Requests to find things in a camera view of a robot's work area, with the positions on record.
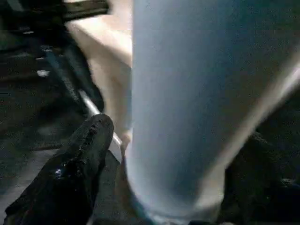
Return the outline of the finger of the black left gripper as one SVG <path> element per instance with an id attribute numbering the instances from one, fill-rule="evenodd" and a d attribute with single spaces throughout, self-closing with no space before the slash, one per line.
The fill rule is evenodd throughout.
<path id="1" fill-rule="evenodd" d="M 69 96 L 76 102 L 81 103 L 81 97 L 78 91 L 78 87 L 74 81 L 74 77 L 72 76 L 72 71 L 70 66 L 66 63 L 66 61 L 55 53 L 53 50 L 45 51 L 47 61 L 54 69 L 54 73 L 63 87 L 67 90 Z"/>
<path id="2" fill-rule="evenodd" d="M 93 82 L 89 64 L 79 46 L 66 46 L 64 48 L 64 55 L 75 72 L 79 88 L 87 94 L 98 110 L 103 110 L 102 94 Z"/>

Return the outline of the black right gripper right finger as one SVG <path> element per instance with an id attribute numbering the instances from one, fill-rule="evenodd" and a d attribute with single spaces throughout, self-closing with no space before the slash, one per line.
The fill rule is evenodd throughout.
<path id="1" fill-rule="evenodd" d="M 236 225 L 300 223 L 300 171 L 255 132 L 225 172 L 221 220 Z"/>

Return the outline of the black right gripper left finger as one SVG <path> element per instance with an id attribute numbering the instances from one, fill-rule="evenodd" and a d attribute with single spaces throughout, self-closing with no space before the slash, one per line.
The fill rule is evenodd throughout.
<path id="1" fill-rule="evenodd" d="M 6 225 L 85 225 L 113 139 L 106 114 L 87 119 L 6 209 Z"/>

